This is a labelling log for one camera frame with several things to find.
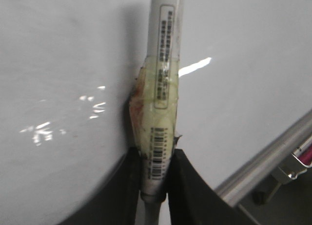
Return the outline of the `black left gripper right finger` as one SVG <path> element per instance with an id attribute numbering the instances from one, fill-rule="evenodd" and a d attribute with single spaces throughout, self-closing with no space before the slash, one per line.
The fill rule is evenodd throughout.
<path id="1" fill-rule="evenodd" d="M 200 177 L 183 150 L 176 149 L 167 178 L 173 225 L 252 225 L 225 203 Z"/>

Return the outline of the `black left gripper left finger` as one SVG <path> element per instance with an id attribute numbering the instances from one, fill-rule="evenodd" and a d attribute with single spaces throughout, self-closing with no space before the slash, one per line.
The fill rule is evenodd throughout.
<path id="1" fill-rule="evenodd" d="M 116 171 L 99 191 L 61 225 L 133 225 L 140 184 L 140 156 L 129 148 Z"/>

